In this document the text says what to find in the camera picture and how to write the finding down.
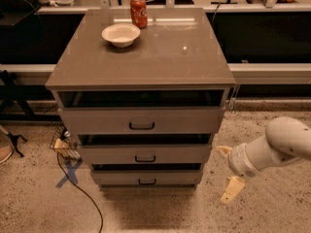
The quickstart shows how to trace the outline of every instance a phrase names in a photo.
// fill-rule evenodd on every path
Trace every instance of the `desk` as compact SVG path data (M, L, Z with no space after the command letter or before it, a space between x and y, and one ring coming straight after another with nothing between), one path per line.
M88 11L46 84L101 188L196 187L235 85L202 9L148 15L117 49L101 32L130 22L129 10L111 10L107 24Z

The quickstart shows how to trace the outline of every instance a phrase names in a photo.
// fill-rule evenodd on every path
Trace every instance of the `black cable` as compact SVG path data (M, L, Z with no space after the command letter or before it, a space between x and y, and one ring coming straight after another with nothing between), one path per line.
M214 28L214 19L215 19L215 16L216 16L216 13L217 13L217 11L218 11L218 8L221 6L221 3L219 3L218 5L217 5L217 7L216 7L216 10L215 10L215 12L214 12L214 14L213 14L213 18L212 18L212 22L211 22L211 24L212 24L212 27Z
M50 108L46 108L46 110L42 113L42 115L45 115L46 113L50 112L50 111L53 110L56 106L57 106L57 104L53 104Z
M66 171L65 171L65 170L63 169L63 167L60 165L60 162L59 162L59 153L57 154L57 162L58 162L58 165L59 165L60 169L62 170L62 172L64 172L65 176L66 176L67 179L70 181L70 183L71 183L73 186L75 186L77 189L79 189L82 193L84 193L84 194L90 199L90 201L94 204L94 206L96 207L96 209L97 209L97 211L98 211L98 213L99 213L99 215L100 215L100 221L101 221L101 222L100 222L100 229L99 229L99 233L100 233L100 232L102 231L102 229L103 229L104 218L103 218L103 216L102 216L102 214L101 214L101 212L100 212L98 206L96 205L95 201L94 201L84 190L82 190L80 187L78 187L78 186L70 179L70 177L67 175Z
M24 2L27 3L27 4L32 8L32 10L35 12L34 15L36 15L36 16L38 17L38 19L39 19L39 21L40 21L40 23L41 23L41 25L42 25L43 22L42 22L42 20L41 20L41 18L40 18L40 15L39 15L38 11L37 11L36 8L33 6L33 4L30 3L30 2L28 2L28 1L24 1Z

